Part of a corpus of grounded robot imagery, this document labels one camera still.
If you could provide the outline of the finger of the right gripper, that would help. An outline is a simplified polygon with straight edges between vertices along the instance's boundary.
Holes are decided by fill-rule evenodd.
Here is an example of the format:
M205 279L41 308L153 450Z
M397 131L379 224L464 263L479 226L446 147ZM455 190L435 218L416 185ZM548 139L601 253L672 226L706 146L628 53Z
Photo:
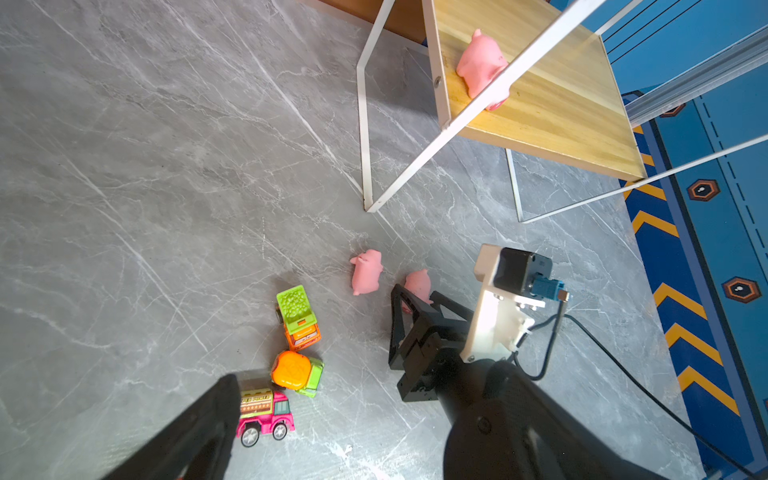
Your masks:
M443 309L457 315L459 318L465 321L471 321L474 317L474 311L465 307L464 305L450 299L438 291L434 291L430 294L429 299L432 301L432 307L435 310L442 311Z
M390 369L404 369L405 360L413 349L414 339L405 331L405 304L412 313L418 310L419 299L404 285L396 284L391 291L392 327L388 363Z

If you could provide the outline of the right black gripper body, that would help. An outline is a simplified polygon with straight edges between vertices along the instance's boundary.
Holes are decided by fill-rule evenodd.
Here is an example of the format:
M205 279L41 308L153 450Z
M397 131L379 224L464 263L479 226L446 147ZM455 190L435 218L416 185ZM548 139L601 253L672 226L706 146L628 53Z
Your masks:
M465 320L435 311L416 314L406 333L414 339L397 390L404 402L472 402L472 374L460 357L469 331Z

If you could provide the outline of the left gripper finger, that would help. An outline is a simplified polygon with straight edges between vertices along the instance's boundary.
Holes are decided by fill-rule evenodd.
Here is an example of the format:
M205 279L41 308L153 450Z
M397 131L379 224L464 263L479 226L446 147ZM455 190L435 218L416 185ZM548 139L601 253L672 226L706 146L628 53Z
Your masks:
M222 479L240 418L237 377L227 374L107 479Z

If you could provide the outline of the pink pig toy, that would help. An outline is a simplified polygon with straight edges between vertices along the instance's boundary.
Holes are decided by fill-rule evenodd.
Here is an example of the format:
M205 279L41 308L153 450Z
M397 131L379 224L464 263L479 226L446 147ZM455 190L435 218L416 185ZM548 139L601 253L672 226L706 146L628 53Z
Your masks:
M369 294L379 289L379 279L383 271L382 254L369 249L350 260L354 266L351 287L354 296Z
M456 67L471 99L476 98L508 65L498 43L476 29Z
M433 301L430 299L431 279L428 275L427 269L422 269L408 274L405 279L405 288L424 303L428 305L433 303Z

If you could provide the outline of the white frame wooden shelf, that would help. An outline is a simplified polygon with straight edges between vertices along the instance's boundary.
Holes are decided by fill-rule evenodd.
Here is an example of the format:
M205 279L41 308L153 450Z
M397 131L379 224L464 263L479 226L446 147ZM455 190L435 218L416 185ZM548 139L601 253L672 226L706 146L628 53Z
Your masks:
M624 103L600 33L584 26L598 2L575 1L557 10L543 1L426 1L440 131L375 196L366 67L392 7L381 4L356 65L363 206L369 213L457 136L621 179L626 191L645 187L653 177L635 140L639 127L767 61L767 32L761 28ZM476 29L498 43L508 65L471 99L456 67Z

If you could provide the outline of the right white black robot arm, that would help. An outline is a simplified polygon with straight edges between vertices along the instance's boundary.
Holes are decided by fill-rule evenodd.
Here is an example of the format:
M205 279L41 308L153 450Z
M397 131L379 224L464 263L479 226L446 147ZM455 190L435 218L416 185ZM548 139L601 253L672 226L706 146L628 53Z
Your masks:
M506 360L464 362L469 311L391 292L389 366L407 403L437 401L451 429L446 479L654 479L621 458Z

